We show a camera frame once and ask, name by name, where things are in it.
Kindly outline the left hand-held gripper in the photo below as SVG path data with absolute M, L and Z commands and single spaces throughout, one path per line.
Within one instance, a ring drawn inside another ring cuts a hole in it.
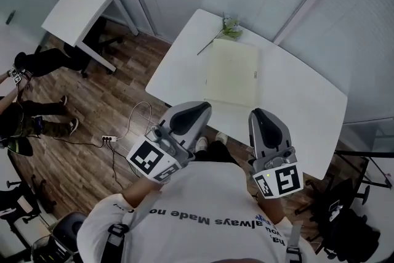
M 185 102 L 170 107 L 161 121 L 140 136 L 126 160 L 147 179 L 164 184 L 195 159 L 189 150 L 205 129 L 212 105 L 205 101 Z

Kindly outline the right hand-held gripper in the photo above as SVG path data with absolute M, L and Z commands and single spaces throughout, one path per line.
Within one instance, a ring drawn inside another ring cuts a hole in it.
M 279 198 L 303 189 L 289 129 L 276 115 L 261 108 L 251 111 L 249 138 L 255 157 L 259 158 L 252 162 L 252 178 L 264 198 Z M 282 151 L 266 157 L 270 149 Z

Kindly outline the person's left forearm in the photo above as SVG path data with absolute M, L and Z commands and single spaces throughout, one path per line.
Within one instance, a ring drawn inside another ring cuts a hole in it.
M 146 177 L 141 177 L 138 181 L 124 189 L 121 194 L 130 206 L 136 208 L 148 194 L 158 192 L 162 187 L 163 184 L 153 182 Z

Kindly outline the person's right forearm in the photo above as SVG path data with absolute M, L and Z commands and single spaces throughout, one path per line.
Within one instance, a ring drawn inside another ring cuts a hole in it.
M 257 204 L 273 224 L 278 224 L 286 216 L 280 198 L 266 199 L 259 192 L 257 194 Z

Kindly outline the white desk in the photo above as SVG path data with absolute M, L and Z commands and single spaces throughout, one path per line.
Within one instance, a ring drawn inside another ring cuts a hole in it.
M 146 86 L 168 105 L 204 98 L 211 48 L 222 19 L 197 10 Z M 240 41 L 258 48 L 257 106 L 289 128 L 300 169 L 323 179 L 342 129 L 347 96 L 301 60 L 265 38 L 244 30 Z

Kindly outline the person's white left shoe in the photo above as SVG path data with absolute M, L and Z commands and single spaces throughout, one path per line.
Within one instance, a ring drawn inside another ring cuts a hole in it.
M 208 145 L 208 139 L 205 136 L 200 137 L 196 142 L 195 152 L 206 151 Z

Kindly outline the person's dark trousers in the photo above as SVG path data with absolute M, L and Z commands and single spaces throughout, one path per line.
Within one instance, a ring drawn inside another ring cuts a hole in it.
M 195 153 L 195 161 L 233 163 L 239 166 L 238 162 L 231 156 L 228 148 L 218 140 L 210 143 L 205 149 L 197 150 Z

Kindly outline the person's white printed T-shirt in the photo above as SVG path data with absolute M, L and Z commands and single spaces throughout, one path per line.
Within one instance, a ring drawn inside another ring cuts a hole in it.
M 136 208 L 121 193 L 99 201 L 79 229 L 83 263 L 317 263 L 286 216 L 269 220 L 233 163 L 192 162 Z

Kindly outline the black swivel chair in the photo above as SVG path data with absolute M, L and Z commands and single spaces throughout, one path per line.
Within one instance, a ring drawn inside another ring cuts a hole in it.
M 315 199 L 310 203 L 305 205 L 303 208 L 296 209 L 294 214 L 298 216 L 305 211 L 311 212 L 310 221 L 316 222 L 317 225 L 325 221 L 333 221 L 339 214 L 345 212 L 348 209 L 352 209 L 351 205 L 356 198 L 366 198 L 368 197 L 369 191 L 367 190 L 364 194 L 359 194 L 353 188 L 353 182 L 351 179 L 343 180 L 341 183 L 333 186 L 334 179 L 330 179 L 328 186 L 325 191 L 320 192 L 311 180 L 305 182 L 313 188 L 315 193 Z M 314 241 L 315 239 L 322 236 L 319 233 L 313 237 L 308 238 L 308 241 Z

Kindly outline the artificial flower sprig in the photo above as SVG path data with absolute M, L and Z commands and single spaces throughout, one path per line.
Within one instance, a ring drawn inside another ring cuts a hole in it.
M 239 25 L 239 20 L 228 14 L 222 13 L 222 29 L 197 53 L 199 55 L 209 47 L 216 39 L 229 39 L 237 41 L 243 34 L 243 29 Z

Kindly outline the black backpack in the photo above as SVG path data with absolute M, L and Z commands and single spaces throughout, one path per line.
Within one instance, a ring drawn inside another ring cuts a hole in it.
M 369 226 L 367 219 L 348 209 L 333 221 L 318 224 L 321 246 L 328 259 L 366 263 L 372 257 L 379 246 L 380 232 Z

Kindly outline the small white side table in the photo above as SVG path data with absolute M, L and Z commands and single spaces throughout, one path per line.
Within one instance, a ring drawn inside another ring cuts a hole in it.
M 83 42 L 94 23 L 112 2 L 125 19 L 131 33 L 137 36 L 139 31 L 121 0 L 59 0 L 41 27 L 63 42 L 80 48 L 112 74 L 116 67 Z

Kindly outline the black equipment stand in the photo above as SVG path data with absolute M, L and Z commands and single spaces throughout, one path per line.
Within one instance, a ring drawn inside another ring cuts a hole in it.
M 41 208 L 46 213 L 52 213 L 57 202 L 45 194 L 46 180 L 36 183 L 36 176 L 31 176 L 31 186 L 24 180 L 10 182 L 6 185 L 8 190 L 0 190 L 0 219 L 10 225 L 18 219 L 27 224 L 41 214 Z

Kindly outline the black frame table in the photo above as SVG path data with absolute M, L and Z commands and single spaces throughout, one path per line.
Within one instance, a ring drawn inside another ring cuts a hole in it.
M 351 168 L 360 174 L 360 182 L 367 185 L 372 185 L 375 187 L 387 188 L 389 190 L 394 189 L 394 180 L 387 174 L 384 173 L 380 166 L 373 160 L 373 158 L 385 158 L 394 159 L 394 152 L 360 152 L 360 151 L 348 151 L 348 150 L 336 150 L 334 152 L 336 156 L 346 162 Z M 357 157 L 364 161 L 363 170 L 359 170 L 354 164 L 352 164 L 346 156 Z M 374 182 L 367 175 L 366 170 L 368 168 L 368 163 L 372 162 L 373 165 L 378 169 L 378 171 L 384 177 L 384 183 Z

